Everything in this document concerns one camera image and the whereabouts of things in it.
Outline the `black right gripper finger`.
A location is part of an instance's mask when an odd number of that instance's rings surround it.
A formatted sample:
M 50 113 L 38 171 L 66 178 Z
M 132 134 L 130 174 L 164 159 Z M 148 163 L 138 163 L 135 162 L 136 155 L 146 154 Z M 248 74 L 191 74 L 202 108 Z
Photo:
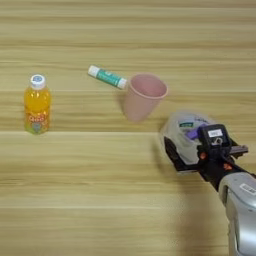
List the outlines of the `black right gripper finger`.
M 183 135 L 163 137 L 164 150 L 178 173 L 197 172 L 199 170 L 198 140 Z
M 249 149 L 246 145 L 235 145 L 231 147 L 230 154 L 234 157 L 240 157 L 243 154 L 249 152 Z

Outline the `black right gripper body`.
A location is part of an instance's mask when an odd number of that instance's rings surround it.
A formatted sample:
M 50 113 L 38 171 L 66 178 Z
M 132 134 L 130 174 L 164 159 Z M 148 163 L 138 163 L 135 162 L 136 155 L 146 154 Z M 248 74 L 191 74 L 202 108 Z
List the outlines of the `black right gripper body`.
M 248 173 L 237 166 L 227 149 L 206 150 L 198 146 L 199 170 L 201 177 L 209 182 L 216 191 L 219 190 L 221 180 L 230 174 Z

